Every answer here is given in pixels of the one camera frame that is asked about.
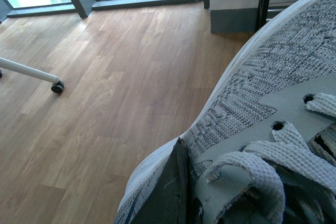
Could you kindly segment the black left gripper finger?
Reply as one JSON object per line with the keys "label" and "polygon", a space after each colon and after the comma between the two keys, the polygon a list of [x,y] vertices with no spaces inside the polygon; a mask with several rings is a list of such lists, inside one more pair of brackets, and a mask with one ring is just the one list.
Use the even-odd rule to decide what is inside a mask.
{"label": "black left gripper finger", "polygon": [[130,223],[186,223],[188,156],[178,138],[161,175]]}

